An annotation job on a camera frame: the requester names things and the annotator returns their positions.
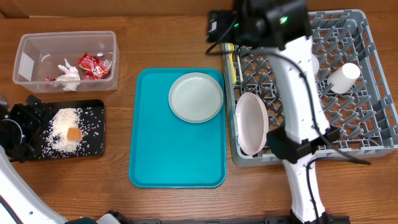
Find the clear plastic bin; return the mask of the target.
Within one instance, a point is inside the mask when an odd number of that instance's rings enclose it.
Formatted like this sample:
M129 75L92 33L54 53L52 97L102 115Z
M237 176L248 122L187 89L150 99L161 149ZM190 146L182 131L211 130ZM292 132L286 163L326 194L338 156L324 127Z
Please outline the clear plastic bin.
M112 69L104 79L85 80L85 72L78 61L87 53L112 62ZM25 34L21 37L14 62L13 82L33 93L64 92L61 82L47 82L46 78L63 75L58 65L64 59L76 67L80 84L76 91L112 91L118 89L119 47L112 31L48 32Z

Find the white plastic fork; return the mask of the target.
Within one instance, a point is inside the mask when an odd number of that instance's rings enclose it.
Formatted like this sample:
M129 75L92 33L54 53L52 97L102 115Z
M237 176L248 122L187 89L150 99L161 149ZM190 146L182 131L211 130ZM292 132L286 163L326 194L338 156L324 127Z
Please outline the white plastic fork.
M240 82L240 84L243 84L244 78L243 78L243 71L241 68L241 60L240 60L239 54L236 55L236 58L237 58L237 63L238 63L239 82Z

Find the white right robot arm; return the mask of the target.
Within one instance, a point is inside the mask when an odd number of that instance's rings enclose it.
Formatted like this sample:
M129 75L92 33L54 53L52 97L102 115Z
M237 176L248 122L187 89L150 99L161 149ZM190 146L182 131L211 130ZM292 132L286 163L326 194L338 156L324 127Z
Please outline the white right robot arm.
M349 223L326 212L316 177L317 149L340 134L320 104L312 66L312 30L305 1L235 1L230 10L208 14L207 55L220 43L264 48L284 109L284 124L267 133L272 153L282 161L292 194L290 215L269 223Z

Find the yellow plastic spoon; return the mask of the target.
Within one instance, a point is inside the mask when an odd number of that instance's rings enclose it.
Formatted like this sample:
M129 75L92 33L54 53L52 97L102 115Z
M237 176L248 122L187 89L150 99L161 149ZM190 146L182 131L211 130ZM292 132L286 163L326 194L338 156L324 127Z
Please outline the yellow plastic spoon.
M228 60L229 60L229 67L231 69L231 80L232 84L236 84L236 69L233 63L233 52L234 52L234 45L232 43L228 43Z

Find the black tray with rice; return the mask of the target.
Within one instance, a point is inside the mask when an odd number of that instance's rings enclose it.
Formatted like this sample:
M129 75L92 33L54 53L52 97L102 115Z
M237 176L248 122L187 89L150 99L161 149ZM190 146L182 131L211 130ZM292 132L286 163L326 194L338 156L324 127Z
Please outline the black tray with rice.
M35 156L27 161L100 156L104 153L105 109L103 101L95 99L46 104L53 109L53 118L42 127L32 142ZM68 140L69 128L81 129L82 140Z

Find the white napkin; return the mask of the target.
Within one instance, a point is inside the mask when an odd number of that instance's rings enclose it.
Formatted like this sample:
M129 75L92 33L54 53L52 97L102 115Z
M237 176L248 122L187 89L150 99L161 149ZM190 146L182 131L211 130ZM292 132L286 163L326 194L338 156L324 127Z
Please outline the white napkin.
M71 66L67 59L64 59L65 65L58 65L63 75L57 77L57 81L63 85L63 91L76 91L80 84L80 74L76 67Z

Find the grey plastic dishwasher rack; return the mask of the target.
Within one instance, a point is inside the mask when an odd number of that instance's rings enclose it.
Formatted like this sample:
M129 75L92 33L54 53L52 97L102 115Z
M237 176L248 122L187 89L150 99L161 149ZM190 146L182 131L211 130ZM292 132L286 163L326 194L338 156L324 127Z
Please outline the grey plastic dishwasher rack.
M359 158L382 157L397 149L397 111L363 11L345 9L314 11L309 14L312 28L312 52L320 64L316 76L318 95L330 124L340 130L332 146L320 146L320 157L338 157L347 152ZM249 156L238 144L236 104L245 92L259 95L269 116L269 127L284 123L282 100L268 59L262 50L250 54L241 48L243 84L239 82L237 59L236 84L232 84L228 57L222 58L231 156L240 167L269 166L279 163L268 147ZM356 64L359 78L348 92L337 94L327 84L328 77L346 63Z

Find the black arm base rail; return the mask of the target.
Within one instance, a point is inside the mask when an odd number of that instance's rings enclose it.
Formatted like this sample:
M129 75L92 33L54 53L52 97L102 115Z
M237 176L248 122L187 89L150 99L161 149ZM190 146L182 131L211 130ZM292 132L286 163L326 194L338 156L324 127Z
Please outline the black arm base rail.
M300 223L299 221L293 221L290 216L276 216L276 217L265 217L262 219L256 218L245 218L245 219L220 219L220 220L159 220L159 219L140 219L130 220L129 223L133 224L288 224L288 223ZM331 223L331 224L350 224L349 217L334 217L333 215L327 215L319 223Z

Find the grey round plate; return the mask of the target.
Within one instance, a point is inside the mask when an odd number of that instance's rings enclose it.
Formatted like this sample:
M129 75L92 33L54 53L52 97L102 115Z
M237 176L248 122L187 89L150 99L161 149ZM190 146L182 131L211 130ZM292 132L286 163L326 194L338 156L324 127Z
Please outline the grey round plate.
M208 74L184 74L170 87L169 106L177 117L186 122L209 121L220 112L222 105L221 85Z

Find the orange food cube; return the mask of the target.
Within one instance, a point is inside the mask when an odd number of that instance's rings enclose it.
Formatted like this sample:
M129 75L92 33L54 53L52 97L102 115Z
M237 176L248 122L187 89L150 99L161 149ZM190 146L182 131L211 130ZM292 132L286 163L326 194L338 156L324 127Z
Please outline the orange food cube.
M69 128L67 139L71 141L81 141L83 137L82 130L79 128Z

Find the teal serving tray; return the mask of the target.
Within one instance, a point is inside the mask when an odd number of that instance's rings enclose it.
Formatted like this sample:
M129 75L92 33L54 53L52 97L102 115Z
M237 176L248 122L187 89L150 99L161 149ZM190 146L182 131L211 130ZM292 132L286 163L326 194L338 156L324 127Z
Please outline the teal serving tray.
M204 123L178 118L169 105L173 82L213 68L147 68L136 85L129 178L141 188L215 188L226 178L225 109Z

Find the small red candy wrapper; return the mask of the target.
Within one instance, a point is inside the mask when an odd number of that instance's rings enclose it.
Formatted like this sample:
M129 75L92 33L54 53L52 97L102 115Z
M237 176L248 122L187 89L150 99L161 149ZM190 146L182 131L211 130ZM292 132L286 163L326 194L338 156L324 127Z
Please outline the small red candy wrapper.
M46 78L46 81L47 81L47 82L54 82L54 81L57 81L57 79L56 79L56 78L49 78L49 77L47 77L47 78Z

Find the pink round plate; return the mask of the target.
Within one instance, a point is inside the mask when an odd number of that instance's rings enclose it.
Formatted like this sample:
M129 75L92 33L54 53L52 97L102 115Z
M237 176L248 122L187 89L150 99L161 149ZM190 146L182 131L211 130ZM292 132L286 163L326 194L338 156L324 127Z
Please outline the pink round plate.
M245 154L253 156L267 142L269 119L265 104L258 95L245 92L238 100L235 113L240 148Z

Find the grey bowl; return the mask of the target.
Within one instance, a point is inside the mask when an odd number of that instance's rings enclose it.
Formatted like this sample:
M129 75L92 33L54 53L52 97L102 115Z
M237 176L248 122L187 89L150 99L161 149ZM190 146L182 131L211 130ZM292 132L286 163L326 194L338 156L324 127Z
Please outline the grey bowl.
M313 74L317 76L319 69L320 69L320 64L317 59L317 56L312 54L312 67L313 67Z

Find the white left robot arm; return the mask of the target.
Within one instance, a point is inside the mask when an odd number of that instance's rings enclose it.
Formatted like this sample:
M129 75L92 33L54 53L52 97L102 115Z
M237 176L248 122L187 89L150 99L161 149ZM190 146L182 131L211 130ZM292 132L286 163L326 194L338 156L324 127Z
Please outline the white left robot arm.
M104 153L105 108L101 100L25 104L1 99L1 223L68 223L18 174L13 163Z

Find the white plastic cup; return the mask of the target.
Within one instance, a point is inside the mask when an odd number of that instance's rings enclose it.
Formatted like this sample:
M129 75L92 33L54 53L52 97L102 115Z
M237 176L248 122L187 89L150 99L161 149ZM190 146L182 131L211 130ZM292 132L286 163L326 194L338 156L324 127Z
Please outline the white plastic cup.
M361 74L360 68L354 63L346 63L328 79L327 84L332 84L331 91L343 94L349 91Z

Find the red snack wrapper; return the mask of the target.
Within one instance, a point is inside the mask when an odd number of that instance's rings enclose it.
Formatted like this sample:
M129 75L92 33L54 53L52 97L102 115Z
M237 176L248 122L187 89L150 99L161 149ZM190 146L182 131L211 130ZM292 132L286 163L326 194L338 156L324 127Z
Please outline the red snack wrapper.
M78 61L78 66L85 72L85 80L104 79L112 69L112 62L87 53Z

